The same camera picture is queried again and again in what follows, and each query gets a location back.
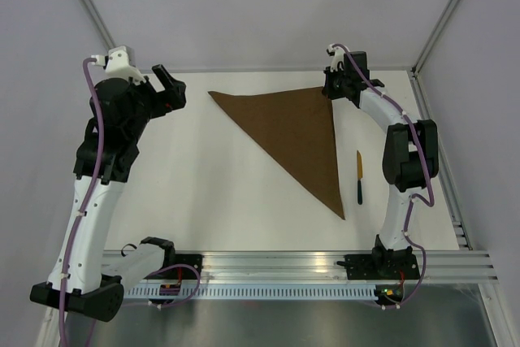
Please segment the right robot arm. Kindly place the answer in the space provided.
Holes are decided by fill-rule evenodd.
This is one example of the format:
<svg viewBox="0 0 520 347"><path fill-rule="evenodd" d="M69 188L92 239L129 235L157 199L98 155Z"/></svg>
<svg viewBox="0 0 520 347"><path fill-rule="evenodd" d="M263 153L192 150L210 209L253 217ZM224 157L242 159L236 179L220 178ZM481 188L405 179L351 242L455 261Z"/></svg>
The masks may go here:
<svg viewBox="0 0 520 347"><path fill-rule="evenodd" d="M435 204L431 181L439 172L437 125L413 117L380 80L370 77L366 52L336 43L327 53L331 64L324 70L322 93L330 100L348 99L384 131L382 170L389 185L383 227L371 252L347 255L338 264L349 280L420 280L410 222L415 202Z"/></svg>

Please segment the brown cloth napkin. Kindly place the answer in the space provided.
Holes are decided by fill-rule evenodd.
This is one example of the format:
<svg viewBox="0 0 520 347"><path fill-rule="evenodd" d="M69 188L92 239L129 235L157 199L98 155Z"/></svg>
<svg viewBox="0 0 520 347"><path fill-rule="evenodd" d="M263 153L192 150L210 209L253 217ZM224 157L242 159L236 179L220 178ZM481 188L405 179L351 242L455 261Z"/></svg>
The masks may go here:
<svg viewBox="0 0 520 347"><path fill-rule="evenodd" d="M320 87L257 95L210 91L209 95L294 180L345 219L332 101Z"/></svg>

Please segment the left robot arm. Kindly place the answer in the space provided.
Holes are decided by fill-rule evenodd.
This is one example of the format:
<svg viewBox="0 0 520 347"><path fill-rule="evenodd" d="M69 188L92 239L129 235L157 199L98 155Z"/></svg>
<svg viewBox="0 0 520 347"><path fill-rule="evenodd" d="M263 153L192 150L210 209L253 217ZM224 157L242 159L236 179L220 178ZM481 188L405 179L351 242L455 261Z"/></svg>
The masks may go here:
<svg viewBox="0 0 520 347"><path fill-rule="evenodd" d="M163 86L148 78L112 76L90 85L92 117L76 151L74 198L62 249L46 281L34 284L29 299L64 314L73 312L102 322L111 321L124 294L155 274L176 273L172 241L148 236L112 267L102 255L118 200L139 154L138 142L152 119L184 108L186 85L166 68L152 72Z"/></svg>

